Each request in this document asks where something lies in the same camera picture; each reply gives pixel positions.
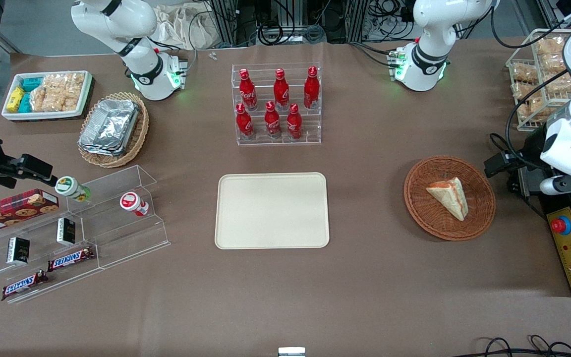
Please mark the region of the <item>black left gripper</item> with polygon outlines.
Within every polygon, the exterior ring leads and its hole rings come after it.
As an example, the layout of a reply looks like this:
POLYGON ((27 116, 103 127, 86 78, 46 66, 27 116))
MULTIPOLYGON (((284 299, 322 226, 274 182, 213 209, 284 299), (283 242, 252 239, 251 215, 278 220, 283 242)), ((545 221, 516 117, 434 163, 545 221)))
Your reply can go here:
POLYGON ((555 172, 550 165, 541 160, 541 152, 546 142, 546 127, 535 129, 525 139, 519 154, 533 166, 526 165, 514 154, 500 151, 483 162, 485 177, 491 179, 501 173, 517 179, 508 179, 506 187, 510 193, 517 196, 531 197, 542 194, 541 185, 544 180, 551 180, 555 172))

